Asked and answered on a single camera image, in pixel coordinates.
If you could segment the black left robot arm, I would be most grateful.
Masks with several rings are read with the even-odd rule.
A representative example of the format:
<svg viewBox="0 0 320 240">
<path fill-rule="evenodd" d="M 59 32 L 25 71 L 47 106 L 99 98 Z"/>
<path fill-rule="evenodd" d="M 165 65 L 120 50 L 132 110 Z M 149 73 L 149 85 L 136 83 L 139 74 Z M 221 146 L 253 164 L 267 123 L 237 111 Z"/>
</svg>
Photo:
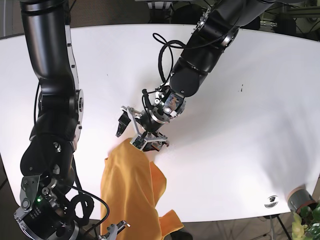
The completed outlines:
<svg viewBox="0 0 320 240">
<path fill-rule="evenodd" d="M 160 133 L 160 128 L 182 114 L 186 98 L 197 93 L 240 27 L 273 4 L 273 0 L 220 0 L 203 13 L 187 43 L 167 41 L 153 33 L 153 38 L 162 44 L 158 55 L 162 83 L 152 92 L 142 90 L 143 111 L 129 106 L 121 108 L 116 137 L 132 124 L 135 136 L 130 143 L 138 150 L 160 151 L 168 146 L 168 138 Z M 151 93 L 155 95 L 153 102 L 149 98 Z"/>
</svg>

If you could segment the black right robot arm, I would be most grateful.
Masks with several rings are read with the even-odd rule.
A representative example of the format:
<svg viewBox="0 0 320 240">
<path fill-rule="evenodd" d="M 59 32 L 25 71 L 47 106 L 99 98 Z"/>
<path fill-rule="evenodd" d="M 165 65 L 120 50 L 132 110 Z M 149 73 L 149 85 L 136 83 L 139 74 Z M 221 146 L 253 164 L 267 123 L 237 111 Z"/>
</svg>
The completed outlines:
<svg viewBox="0 0 320 240">
<path fill-rule="evenodd" d="M 20 161 L 20 206 L 14 218 L 33 240 L 114 240 L 128 223 L 122 220 L 104 235 L 91 235 L 97 197 L 82 189 L 75 165 L 84 93 L 73 54 L 69 4 L 22 0 L 20 9 L 38 85 L 30 144 Z"/>
</svg>

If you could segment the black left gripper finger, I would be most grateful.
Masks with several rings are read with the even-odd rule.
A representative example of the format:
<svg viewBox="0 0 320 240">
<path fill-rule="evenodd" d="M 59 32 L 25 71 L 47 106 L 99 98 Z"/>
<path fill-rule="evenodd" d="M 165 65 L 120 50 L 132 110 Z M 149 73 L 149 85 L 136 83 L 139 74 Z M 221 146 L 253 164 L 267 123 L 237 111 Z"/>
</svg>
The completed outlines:
<svg viewBox="0 0 320 240">
<path fill-rule="evenodd" d="M 116 137 L 119 138 L 125 132 L 130 123 L 133 124 L 134 132 L 137 135 L 141 135 L 138 125 L 140 124 L 140 118 L 143 113 L 130 106 L 122 106 L 120 109 L 122 110 L 122 115 L 118 119 Z"/>
<path fill-rule="evenodd" d="M 165 135 L 158 131 L 154 133 L 145 131 L 143 133 L 138 133 L 135 137 L 133 137 L 130 141 L 130 144 L 143 152 L 159 152 L 163 146 L 168 147 L 170 142 Z"/>
</svg>

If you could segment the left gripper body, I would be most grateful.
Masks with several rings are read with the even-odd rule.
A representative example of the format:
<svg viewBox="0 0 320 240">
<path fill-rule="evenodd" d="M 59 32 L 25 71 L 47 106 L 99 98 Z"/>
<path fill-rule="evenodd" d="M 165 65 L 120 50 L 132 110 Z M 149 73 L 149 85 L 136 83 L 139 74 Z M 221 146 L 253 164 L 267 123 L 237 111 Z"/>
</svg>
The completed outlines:
<svg viewBox="0 0 320 240">
<path fill-rule="evenodd" d="M 178 117 L 185 109 L 185 98 L 170 87 L 156 88 L 152 92 L 142 90 L 144 113 L 141 116 L 142 128 L 155 133 L 160 127 Z"/>
</svg>

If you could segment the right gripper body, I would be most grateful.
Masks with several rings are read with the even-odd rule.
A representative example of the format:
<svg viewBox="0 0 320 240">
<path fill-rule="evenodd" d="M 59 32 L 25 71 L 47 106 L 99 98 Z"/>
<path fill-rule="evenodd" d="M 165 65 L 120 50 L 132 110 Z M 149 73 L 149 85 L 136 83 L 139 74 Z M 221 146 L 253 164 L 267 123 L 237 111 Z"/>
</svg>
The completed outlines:
<svg viewBox="0 0 320 240">
<path fill-rule="evenodd" d="M 32 240 L 93 240 L 83 228 L 93 207 L 93 200 L 84 194 L 68 200 L 55 178 L 30 175 L 22 178 L 14 218 Z"/>
</svg>

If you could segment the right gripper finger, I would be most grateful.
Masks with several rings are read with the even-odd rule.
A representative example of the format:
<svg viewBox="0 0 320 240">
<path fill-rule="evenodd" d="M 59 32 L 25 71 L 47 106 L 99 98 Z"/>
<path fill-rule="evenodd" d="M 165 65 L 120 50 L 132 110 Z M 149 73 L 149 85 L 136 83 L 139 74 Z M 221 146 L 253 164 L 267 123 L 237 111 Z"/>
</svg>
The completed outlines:
<svg viewBox="0 0 320 240">
<path fill-rule="evenodd" d="M 130 228 L 131 225 L 126 221 L 120 221 L 118 224 L 111 224 L 107 227 L 107 233 L 99 235 L 99 240 L 116 240 L 117 235 L 125 228 Z"/>
</svg>

